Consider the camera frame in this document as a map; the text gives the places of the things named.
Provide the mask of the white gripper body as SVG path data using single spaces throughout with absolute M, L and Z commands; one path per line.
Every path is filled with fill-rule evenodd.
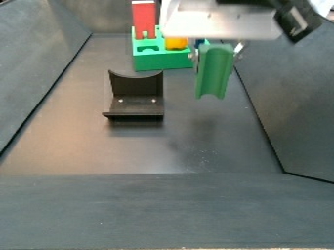
M 161 0 L 158 26 L 165 37 L 273 40 L 281 29 L 275 10 L 215 0 Z

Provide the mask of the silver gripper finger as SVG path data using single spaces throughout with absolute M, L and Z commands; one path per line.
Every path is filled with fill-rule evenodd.
M 241 54 L 241 51 L 243 51 L 243 49 L 244 49 L 244 42 L 239 42 L 237 44 L 236 44 L 236 47 L 235 47 L 235 49 L 233 49 L 233 58 L 236 59 L 237 57 L 239 57 L 239 55 Z
M 197 72 L 199 52 L 196 47 L 191 47 L 191 52 L 188 53 L 188 59 L 192 62 L 195 72 Z

